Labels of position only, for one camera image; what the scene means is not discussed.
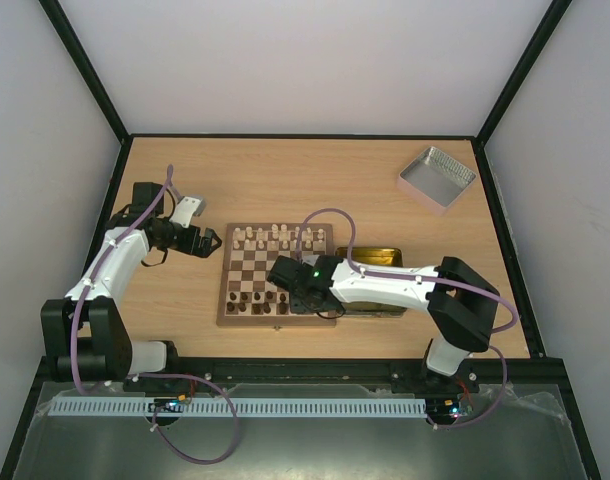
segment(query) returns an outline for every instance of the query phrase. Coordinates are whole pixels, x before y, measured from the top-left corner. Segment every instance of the wooden chessboard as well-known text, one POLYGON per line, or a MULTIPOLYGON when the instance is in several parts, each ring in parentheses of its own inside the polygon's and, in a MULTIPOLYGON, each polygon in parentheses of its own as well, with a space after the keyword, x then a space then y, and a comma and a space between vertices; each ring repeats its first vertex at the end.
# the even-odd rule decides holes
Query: wooden chessboard
MULTIPOLYGON (((267 281, 279 255, 296 258, 297 223, 230 223, 218 300, 219 327, 333 327, 335 320, 297 315, 289 309, 289 292, 267 281)), ((330 224, 311 224, 303 232, 302 254, 332 255, 330 224)))

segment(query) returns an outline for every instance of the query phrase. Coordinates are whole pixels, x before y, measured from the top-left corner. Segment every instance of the robotic arm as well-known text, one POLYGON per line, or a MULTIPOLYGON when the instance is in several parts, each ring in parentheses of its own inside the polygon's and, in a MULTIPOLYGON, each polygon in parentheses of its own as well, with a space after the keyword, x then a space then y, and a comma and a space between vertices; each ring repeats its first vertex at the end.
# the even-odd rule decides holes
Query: robotic arm
POLYGON ((414 278, 441 277, 498 291, 467 264, 445 257, 440 266, 397 268, 355 262, 321 255, 304 258, 303 263, 280 256, 268 281, 290 292, 290 308, 295 313, 344 311, 343 303, 368 301, 412 308, 428 313, 440 334, 432 340, 425 358, 426 367, 450 377, 471 352, 489 347, 497 303, 465 289, 414 278), (365 272, 379 276, 365 275, 365 272))
POLYGON ((80 325, 88 322, 91 336, 78 339, 77 363, 83 381, 123 380, 128 374, 156 372, 166 366, 169 342, 132 342, 118 313, 136 267, 155 247, 175 250, 201 258, 209 257, 222 241, 210 228, 190 224, 205 209, 202 197, 183 197, 169 218, 163 215, 163 200, 137 228, 117 239, 150 206, 162 185, 135 183, 132 203, 115 214, 105 233, 103 245, 83 278, 65 298, 48 300, 41 310, 45 353, 50 376, 56 381, 72 380, 70 336, 76 303, 89 287, 81 310, 80 325), (100 262, 92 282, 92 272, 100 262))

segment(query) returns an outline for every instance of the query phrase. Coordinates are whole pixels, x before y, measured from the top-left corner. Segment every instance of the purple cable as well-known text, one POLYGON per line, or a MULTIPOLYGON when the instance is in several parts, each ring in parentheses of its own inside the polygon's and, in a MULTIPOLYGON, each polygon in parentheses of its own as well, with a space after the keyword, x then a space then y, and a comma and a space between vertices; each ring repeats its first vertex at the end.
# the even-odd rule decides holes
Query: purple cable
POLYGON ((236 447, 238 446, 238 444, 241 440, 240 418, 238 417, 238 415, 236 413, 236 407, 234 406, 232 399, 229 398, 229 396, 218 385, 216 385, 215 383, 212 383, 208 380, 205 380, 204 378, 196 377, 194 375, 187 375, 187 374, 183 374, 183 373, 140 373, 139 377, 184 378, 187 380, 195 380, 197 382, 203 383, 203 384, 207 385, 208 387, 210 387, 212 390, 214 390, 216 393, 218 393, 221 397, 223 397, 225 399, 225 401, 227 402, 229 409, 232 412, 232 418, 234 419, 234 434, 232 436, 232 441, 230 442, 229 446, 227 447, 227 450, 225 450, 225 452, 222 455, 220 455, 219 457, 214 458, 212 460, 201 460, 199 458, 190 457, 189 455, 181 452, 178 448, 176 448, 172 444, 172 442, 169 441, 169 439, 163 433, 161 428, 156 424, 156 418, 157 418, 159 410, 160 410, 160 408, 157 408, 154 411, 154 415, 152 416, 152 424, 154 425, 156 431, 160 435, 163 442, 165 442, 165 445, 167 445, 167 448, 169 448, 175 455, 177 455, 178 457, 182 458, 183 460, 185 460, 187 462, 194 463, 196 465, 213 465, 215 463, 222 462, 227 457, 229 457, 232 453, 234 453, 234 450, 236 450, 236 447))
POLYGON ((496 348, 492 345, 490 345, 489 348, 491 350, 494 350, 498 354, 498 358, 501 359, 501 365, 503 366, 503 381, 501 382, 501 389, 498 392, 498 396, 494 399, 494 403, 492 403, 490 405, 490 407, 487 410, 485 410, 483 413, 481 413, 478 417, 473 418, 472 420, 468 420, 463 423, 453 423, 452 425, 438 425, 428 416, 427 421, 430 423, 430 425, 432 425, 434 430, 451 430, 452 428, 469 427, 471 425, 474 425, 475 423, 480 422, 484 418, 489 417, 492 414, 492 412, 498 408, 498 406, 501 403, 501 399, 503 398, 503 395, 505 394, 505 387, 507 385, 507 362, 505 361, 505 357, 503 357, 503 354, 501 353, 501 351, 498 348, 496 348))
MULTIPOLYGON (((136 229, 136 227, 143 223, 143 221, 148 217, 148 215, 152 213, 154 208, 156 208, 156 205, 158 204, 158 202, 160 202, 161 198, 163 198, 163 195, 165 195, 165 192, 169 188, 169 185, 172 183, 173 173, 173 165, 168 165, 167 178, 165 179, 163 188, 161 188, 156 197, 154 197, 154 200, 149 205, 149 207, 147 207, 145 211, 141 214, 141 216, 138 217, 129 227, 127 227, 127 229, 123 233, 116 237, 114 245, 108 245, 108 247, 103 251, 98 261, 94 265, 92 272, 90 273, 89 280, 91 281, 91 283, 94 283, 94 280, 96 280, 98 272, 100 272, 101 267, 107 260, 107 257, 109 257, 112 251, 116 248, 116 245, 123 241, 130 233, 132 233, 136 229)), ((72 332, 69 341, 69 354, 72 361, 72 379, 74 380, 76 390, 78 390, 78 393, 80 393, 81 395, 87 395, 90 392, 89 390, 86 390, 85 387, 83 387, 83 384, 81 382, 81 376, 78 371, 78 328, 81 323, 81 312, 83 310, 83 304, 85 303, 85 299, 87 298, 87 295, 89 294, 90 290, 91 287, 85 286, 81 292, 80 297, 78 298, 78 301, 76 302, 76 307, 74 308, 74 316, 72 317, 72 332)))
POLYGON ((516 325, 516 323, 518 322, 518 318, 519 318, 518 310, 516 310, 516 307, 514 305, 512 305, 509 301, 505 300, 503 297, 501 297, 499 295, 496 295, 492 292, 488 292, 485 289, 475 287, 473 285, 469 285, 467 283, 457 282, 455 280, 450 280, 448 278, 428 277, 425 275, 413 275, 413 274, 397 275, 397 274, 393 274, 393 273, 372 272, 369 269, 366 269, 365 272, 361 272, 358 265, 356 265, 356 263, 354 263, 354 260, 352 259, 352 249, 354 248, 354 241, 356 240, 356 224, 354 223, 354 220, 352 219, 352 217, 347 212, 345 212, 344 210, 341 210, 340 208, 322 208, 320 210, 316 210, 313 213, 310 213, 307 216, 307 218, 305 218, 305 220, 303 220, 300 230, 298 231, 298 237, 296 239, 296 258, 297 259, 300 260, 300 258, 301 258, 301 242, 302 242, 303 230, 305 229, 305 227, 307 226, 307 224, 309 223, 309 221, 312 218, 314 218, 317 215, 320 215, 321 213, 338 213, 339 215, 342 215, 343 217, 345 217, 347 219, 347 221, 349 222, 349 225, 352 230, 352 234, 350 236, 349 243, 347 244, 347 263, 349 264, 350 268, 352 270, 354 270, 356 273, 360 273, 361 275, 364 274, 365 276, 368 276, 368 277, 393 278, 394 280, 416 281, 417 279, 420 278, 420 280, 422 282, 440 283, 442 285, 460 288, 462 290, 469 290, 470 292, 477 293, 478 295, 482 295, 483 297, 487 297, 491 300, 494 300, 495 302, 500 303, 501 305, 503 305, 505 308, 507 308, 510 311, 510 313, 512 314, 512 319, 509 322, 507 322, 505 325, 501 325, 500 327, 493 328, 492 333, 499 333, 499 332, 504 332, 505 330, 509 330, 514 325, 516 325))

